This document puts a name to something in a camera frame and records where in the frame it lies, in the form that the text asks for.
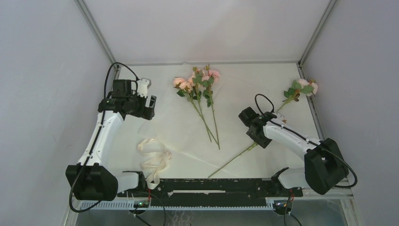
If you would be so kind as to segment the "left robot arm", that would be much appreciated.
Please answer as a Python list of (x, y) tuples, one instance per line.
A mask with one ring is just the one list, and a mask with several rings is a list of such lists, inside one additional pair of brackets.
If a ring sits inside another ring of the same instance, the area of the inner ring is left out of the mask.
[(66, 169), (74, 197), (85, 201), (112, 201), (118, 193), (129, 190), (135, 196), (146, 193), (147, 183), (139, 172), (112, 174), (108, 161), (114, 139), (127, 116), (151, 120), (156, 97), (148, 96), (151, 80), (114, 80), (112, 91), (98, 106), (96, 127), (89, 144), (75, 165)]

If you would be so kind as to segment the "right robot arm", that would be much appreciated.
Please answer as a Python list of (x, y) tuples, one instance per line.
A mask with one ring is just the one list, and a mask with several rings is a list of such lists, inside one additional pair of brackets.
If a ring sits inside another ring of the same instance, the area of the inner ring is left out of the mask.
[(248, 128), (246, 134), (260, 147), (266, 148), (275, 141), (296, 154), (303, 165), (299, 168), (285, 167), (272, 177), (272, 191), (284, 196), (292, 188), (310, 188), (320, 195), (332, 188), (341, 188), (339, 182), (350, 173), (354, 187), (358, 177), (352, 167), (343, 159), (338, 144), (327, 138), (320, 140), (296, 132), (287, 126), (275, 113), (256, 113), (251, 107), (239, 114), (239, 119)]

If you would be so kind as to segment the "translucent white wrapping paper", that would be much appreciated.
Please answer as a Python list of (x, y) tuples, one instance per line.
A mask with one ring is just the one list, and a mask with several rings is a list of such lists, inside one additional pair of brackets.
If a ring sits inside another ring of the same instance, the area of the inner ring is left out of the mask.
[(238, 115), (254, 107), (254, 97), (263, 110), (267, 99), (278, 104), (291, 73), (290, 64), (216, 64), (220, 73), (212, 87), (213, 106), (201, 100), (199, 108), (180, 97), (172, 81), (188, 79), (192, 66), (139, 66), (139, 75), (152, 81), (151, 93), (158, 97), (155, 117), (139, 129), (144, 138), (156, 138), (172, 151), (173, 177), (270, 177), (287, 164), (286, 149), (273, 141), (266, 148), (247, 151), (252, 140)]

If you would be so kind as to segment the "pink fake rose stem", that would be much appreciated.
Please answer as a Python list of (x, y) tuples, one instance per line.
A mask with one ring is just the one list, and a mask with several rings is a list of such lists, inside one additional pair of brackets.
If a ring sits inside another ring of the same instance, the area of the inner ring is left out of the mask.
[[(189, 103), (191, 103), (191, 105), (193, 106), (193, 108), (197, 112), (198, 105), (197, 105), (197, 101), (196, 101), (196, 98), (195, 98), (195, 93), (193, 91), (193, 87), (190, 84), (189, 80), (186, 80), (186, 79), (181, 78), (181, 77), (176, 77), (176, 78), (173, 79), (172, 84), (173, 84), (173, 88), (177, 89), (177, 92), (176, 92), (177, 95), (180, 96), (180, 97), (186, 98), (186, 100)], [(215, 141), (216, 137), (214, 136), (214, 134), (211, 131), (211, 129), (210, 129), (210, 132), (211, 132), (211, 136), (212, 136), (212, 141), (214, 141), (216, 143), (216, 141)]]
[(201, 86), (200, 81), (201, 81), (202, 75), (203, 75), (203, 74), (201, 74), (202, 70), (198, 69), (195, 66), (192, 68), (192, 70), (193, 70), (193, 74), (189, 78), (189, 82), (192, 85), (193, 91), (195, 93), (195, 98), (196, 98), (197, 105), (198, 105), (197, 112), (199, 113), (199, 116), (200, 116), (200, 118), (202, 119), (202, 122), (205, 125), (205, 129), (206, 129), (209, 141), (212, 143), (211, 132), (210, 132), (210, 129), (209, 129), (207, 123), (206, 123), (206, 120), (204, 118), (204, 115), (203, 115), (203, 112), (202, 112), (202, 108), (201, 108), (201, 97), (202, 97), (202, 95), (200, 94), (200, 86)]
[[(255, 95), (255, 105), (258, 107), (258, 103), (257, 103), (257, 97), (258, 96), (262, 96), (264, 98), (266, 98), (269, 103), (272, 105), (272, 110), (271, 113), (275, 114), (276, 116), (281, 115), (279, 113), (279, 111), (287, 104), (289, 104), (291, 101), (299, 101), (299, 97), (301, 94), (304, 94), (306, 96), (314, 96), (318, 91), (318, 85), (314, 80), (310, 80), (307, 81), (306, 79), (297, 79), (297, 80), (293, 80), (291, 87), (288, 88), (287, 91), (283, 92), (283, 95), (285, 97), (285, 100), (283, 100), (283, 104), (276, 110), (274, 103), (265, 95), (263, 94), (256, 94)], [(229, 160), (228, 162), (226, 162), (222, 167), (220, 167), (219, 169), (217, 169), (215, 172), (213, 172), (212, 174), (210, 174), (208, 176), (208, 178), (211, 178), (214, 174), (218, 173), (219, 171), (221, 171), (223, 168), (225, 168), (228, 164), (230, 164), (232, 161), (234, 161), (236, 158), (238, 158), (239, 156), (241, 156), (242, 154), (244, 154), (247, 151), (252, 150), (253, 148), (255, 148), (256, 146), (258, 146), (260, 144), (258, 144), (256, 141), (254, 141), (249, 147), (247, 147), (245, 150), (243, 150), (241, 153), (237, 154), (236, 156), (234, 156), (231, 160)]]
[(212, 117), (213, 117), (213, 123), (215, 127), (215, 132), (216, 132), (216, 144), (218, 146), (218, 149), (220, 150), (220, 138), (219, 138), (219, 132), (218, 132), (218, 126), (216, 123), (216, 116), (215, 116), (215, 107), (214, 107), (214, 85), (219, 81), (220, 79), (220, 73), (215, 70), (211, 69), (210, 64), (206, 65), (204, 67), (204, 70), (206, 71), (204, 73), (202, 83), (203, 86), (206, 88), (205, 89), (205, 98), (207, 100), (207, 106), (211, 107), (212, 110)]

